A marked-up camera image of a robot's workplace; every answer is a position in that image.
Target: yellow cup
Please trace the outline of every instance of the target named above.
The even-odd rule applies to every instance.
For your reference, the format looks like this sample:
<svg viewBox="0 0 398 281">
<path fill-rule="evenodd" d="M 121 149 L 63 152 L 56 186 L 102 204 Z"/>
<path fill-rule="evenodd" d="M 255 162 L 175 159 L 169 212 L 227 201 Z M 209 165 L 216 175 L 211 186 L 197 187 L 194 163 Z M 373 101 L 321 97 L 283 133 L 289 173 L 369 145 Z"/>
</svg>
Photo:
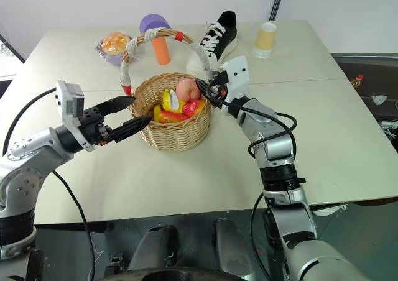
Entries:
<svg viewBox="0 0 398 281">
<path fill-rule="evenodd" d="M 268 58 L 274 47 L 276 25 L 271 22 L 261 24 L 256 43 L 253 46 L 253 54 L 258 58 Z"/>
</svg>

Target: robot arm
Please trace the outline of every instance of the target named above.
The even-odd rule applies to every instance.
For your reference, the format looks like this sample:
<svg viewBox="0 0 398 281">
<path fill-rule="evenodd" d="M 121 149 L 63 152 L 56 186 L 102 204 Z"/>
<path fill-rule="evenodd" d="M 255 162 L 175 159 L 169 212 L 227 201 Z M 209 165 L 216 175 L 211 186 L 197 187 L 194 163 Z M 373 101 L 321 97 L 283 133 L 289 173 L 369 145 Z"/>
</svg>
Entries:
<svg viewBox="0 0 398 281">
<path fill-rule="evenodd" d="M 125 109 L 135 98 L 120 96 L 83 110 L 82 90 L 64 81 L 57 83 L 55 98 L 64 125 L 15 142 L 0 162 L 0 277 L 8 274 L 12 263 L 26 266 L 21 257 L 34 246 L 34 209 L 47 175 L 71 160 L 76 152 L 122 141 L 145 128 L 152 119 L 137 117 L 111 129 L 104 124 L 104 117 Z M 26 267 L 16 267 L 25 277 Z"/>
<path fill-rule="evenodd" d="M 225 63 L 223 68 L 225 71 L 211 84 L 211 93 L 208 91 L 210 85 L 208 87 L 205 82 L 197 80 L 201 92 L 223 113 L 236 118 L 252 144 L 283 132 L 285 128 L 277 122 L 241 109 L 260 111 L 277 119 L 274 110 L 244 94 L 249 82 L 246 59 L 236 57 Z M 301 186 L 305 179 L 297 177 L 294 166 L 294 146 L 290 135 L 258 143 L 253 149 L 268 205 L 266 232 L 269 244 L 283 251 L 285 279 L 369 281 L 338 251 L 317 239 L 315 222 Z"/>
</svg>

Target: gray floor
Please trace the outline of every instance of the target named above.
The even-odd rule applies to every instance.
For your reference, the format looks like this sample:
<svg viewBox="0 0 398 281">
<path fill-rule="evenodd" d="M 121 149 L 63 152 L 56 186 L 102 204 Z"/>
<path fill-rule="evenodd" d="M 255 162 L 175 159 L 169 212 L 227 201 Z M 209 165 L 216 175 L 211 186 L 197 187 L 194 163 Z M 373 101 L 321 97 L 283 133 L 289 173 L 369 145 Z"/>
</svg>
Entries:
<svg viewBox="0 0 398 281">
<path fill-rule="evenodd" d="M 345 211 L 332 216 L 316 217 L 320 238 L 334 245 L 356 264 L 368 277 L 377 281 L 398 280 L 398 203 L 384 206 L 348 205 Z M 178 228 L 181 248 L 178 265 L 217 269 L 213 237 L 213 223 L 227 217 L 241 230 L 249 244 L 250 211 L 188 214 L 157 218 L 115 221 L 114 228 L 93 234 L 96 250 L 104 251 L 96 263 L 96 279 L 103 276 L 109 258 L 120 252 L 130 259 L 142 235 L 159 223 Z M 257 248 L 264 253 L 261 217 L 256 218 L 254 234 Z M 45 254 L 44 280 L 88 280 L 90 258 L 83 232 L 40 229 L 37 246 Z M 262 275 L 256 265 L 257 279 Z"/>
</svg>

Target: white wall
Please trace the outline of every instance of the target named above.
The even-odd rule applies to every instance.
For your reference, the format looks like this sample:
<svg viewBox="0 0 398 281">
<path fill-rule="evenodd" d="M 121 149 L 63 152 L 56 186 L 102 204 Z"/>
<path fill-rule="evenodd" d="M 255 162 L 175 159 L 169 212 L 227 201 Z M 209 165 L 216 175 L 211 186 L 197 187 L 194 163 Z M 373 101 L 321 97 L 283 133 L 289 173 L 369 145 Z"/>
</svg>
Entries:
<svg viewBox="0 0 398 281">
<path fill-rule="evenodd" d="M 238 21 L 268 19 L 273 0 L 0 0 L 0 34 L 27 57 L 40 38 L 57 27 L 139 25 L 150 13 L 170 25 L 214 21 L 227 10 Z"/>
<path fill-rule="evenodd" d="M 309 20 L 330 52 L 398 52 L 398 0 L 282 0 L 287 19 Z"/>
<path fill-rule="evenodd" d="M 274 0 L 0 0 L 0 33 L 27 57 L 59 27 L 138 25 L 159 13 L 170 24 L 268 20 Z M 331 52 L 398 52 L 398 0 L 282 0 L 277 19 L 308 19 Z"/>
</svg>

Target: shoe lace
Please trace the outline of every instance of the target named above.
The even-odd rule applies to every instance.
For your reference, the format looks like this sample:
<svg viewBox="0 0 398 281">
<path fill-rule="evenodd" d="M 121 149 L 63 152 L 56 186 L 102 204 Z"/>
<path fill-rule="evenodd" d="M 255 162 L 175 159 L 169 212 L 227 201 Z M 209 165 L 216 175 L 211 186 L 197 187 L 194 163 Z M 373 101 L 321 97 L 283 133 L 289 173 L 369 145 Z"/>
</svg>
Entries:
<svg viewBox="0 0 398 281">
<path fill-rule="evenodd" d="M 210 24 L 208 27 L 208 34 L 205 35 L 201 42 L 201 46 L 204 51 L 210 56 L 211 52 L 217 47 L 218 42 L 220 41 L 218 38 L 223 36 L 225 33 L 225 28 L 221 26 L 220 23 L 215 22 Z"/>
</svg>

